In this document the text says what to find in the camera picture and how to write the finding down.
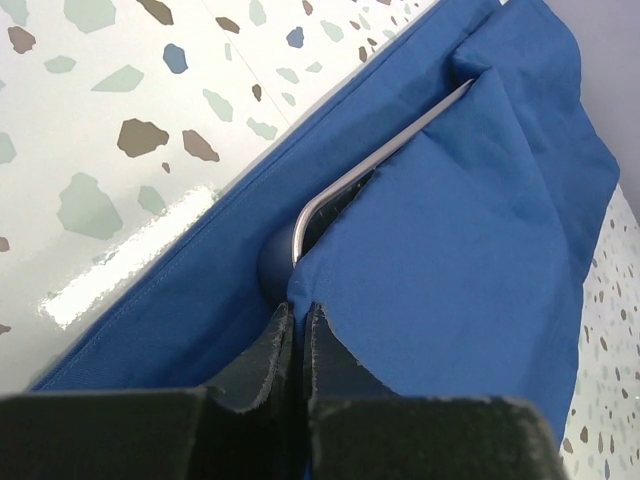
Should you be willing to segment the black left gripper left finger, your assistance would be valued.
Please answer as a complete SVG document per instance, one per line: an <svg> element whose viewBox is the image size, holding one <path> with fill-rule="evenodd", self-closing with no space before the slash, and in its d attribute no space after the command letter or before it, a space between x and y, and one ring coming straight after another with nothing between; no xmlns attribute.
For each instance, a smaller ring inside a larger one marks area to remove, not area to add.
<svg viewBox="0 0 640 480"><path fill-rule="evenodd" d="M4 479L288 479L294 319L204 384L13 395L1 401Z"/></svg>

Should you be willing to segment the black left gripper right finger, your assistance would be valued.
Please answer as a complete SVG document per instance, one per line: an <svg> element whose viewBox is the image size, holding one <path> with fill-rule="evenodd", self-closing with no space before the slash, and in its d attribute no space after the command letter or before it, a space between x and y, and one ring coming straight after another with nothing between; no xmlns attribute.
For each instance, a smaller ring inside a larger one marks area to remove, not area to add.
<svg viewBox="0 0 640 480"><path fill-rule="evenodd" d="M330 328L306 319L304 389L313 479L563 479L546 421L501 397L403 397Z"/></svg>

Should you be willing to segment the blue surgical drape cloth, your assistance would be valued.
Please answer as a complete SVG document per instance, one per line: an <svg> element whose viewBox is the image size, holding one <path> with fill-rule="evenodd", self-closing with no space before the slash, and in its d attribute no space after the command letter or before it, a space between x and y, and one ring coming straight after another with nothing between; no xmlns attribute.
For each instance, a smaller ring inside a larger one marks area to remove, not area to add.
<svg viewBox="0 0 640 480"><path fill-rule="evenodd" d="M471 88L312 219L309 200ZM403 397L531 405L557 450L587 276L618 165L580 101L576 41L543 1L445 1L240 182L37 386L197 387L289 304L288 479L310 476L306 319Z"/></svg>

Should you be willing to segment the stainless steel instrument tray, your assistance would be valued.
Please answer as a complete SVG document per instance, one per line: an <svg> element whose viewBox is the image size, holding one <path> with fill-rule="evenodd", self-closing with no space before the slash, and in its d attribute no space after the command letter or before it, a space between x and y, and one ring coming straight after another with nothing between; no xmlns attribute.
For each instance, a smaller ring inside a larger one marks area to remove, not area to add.
<svg viewBox="0 0 640 480"><path fill-rule="evenodd" d="M405 145L419 131L426 127L437 116L443 113L457 100L459 100L471 88L474 79L470 79L456 88L452 93L438 102L429 111L416 119L400 133L388 140L384 145L376 151L368 155L364 160L355 165L332 184L318 193L315 197L307 202L299 213L291 238L291 260L292 265L296 266L298 261L304 256L304 238L306 231L312 219L325 207L330 201L337 198L340 194L346 192L350 187L360 181L366 174L375 170L379 165L390 158L397 150Z"/></svg>

